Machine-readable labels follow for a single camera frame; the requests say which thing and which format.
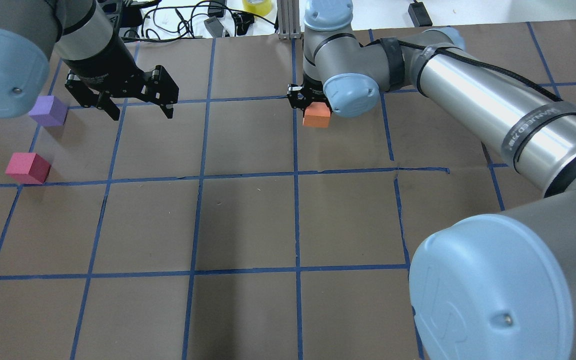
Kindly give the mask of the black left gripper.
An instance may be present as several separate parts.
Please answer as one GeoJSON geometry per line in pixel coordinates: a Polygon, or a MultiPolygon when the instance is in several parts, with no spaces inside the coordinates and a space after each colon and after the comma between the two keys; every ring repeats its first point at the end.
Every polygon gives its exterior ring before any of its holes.
{"type": "Polygon", "coordinates": [[[102,110],[119,121],[121,110],[114,99],[135,98],[158,105],[167,119],[173,119],[179,87],[164,66],[142,70],[125,47],[106,48],[91,58],[64,63],[70,69],[65,88],[81,107],[102,110]]]}

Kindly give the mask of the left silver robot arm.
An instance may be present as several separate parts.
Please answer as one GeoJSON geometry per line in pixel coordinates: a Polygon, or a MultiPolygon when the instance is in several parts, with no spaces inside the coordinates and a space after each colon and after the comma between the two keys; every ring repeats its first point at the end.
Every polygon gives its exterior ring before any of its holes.
{"type": "Polygon", "coordinates": [[[58,54],[70,68],[64,84],[84,108],[117,121],[114,99],[158,105],[171,119],[179,87],[164,66],[143,71],[122,37],[128,0],[0,0],[0,118],[27,114],[58,54]]]}

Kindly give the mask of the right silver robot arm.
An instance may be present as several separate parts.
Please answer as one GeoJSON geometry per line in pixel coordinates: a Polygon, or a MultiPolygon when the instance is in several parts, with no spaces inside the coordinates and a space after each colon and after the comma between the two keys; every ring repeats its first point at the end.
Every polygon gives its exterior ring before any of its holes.
{"type": "Polygon", "coordinates": [[[505,104],[439,55],[424,94],[381,96],[327,129],[294,125],[297,342],[304,360],[576,360],[576,117],[506,130],[546,101],[505,104]],[[437,91],[474,91],[438,105],[437,91]]]}

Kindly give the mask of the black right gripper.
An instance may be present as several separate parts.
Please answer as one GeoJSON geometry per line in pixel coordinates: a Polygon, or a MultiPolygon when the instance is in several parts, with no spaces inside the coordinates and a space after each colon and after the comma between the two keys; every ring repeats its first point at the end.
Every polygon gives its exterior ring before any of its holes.
{"type": "Polygon", "coordinates": [[[320,82],[304,82],[302,85],[290,83],[287,86],[287,98],[292,109],[305,110],[313,103],[322,103],[331,109],[320,82]]]}

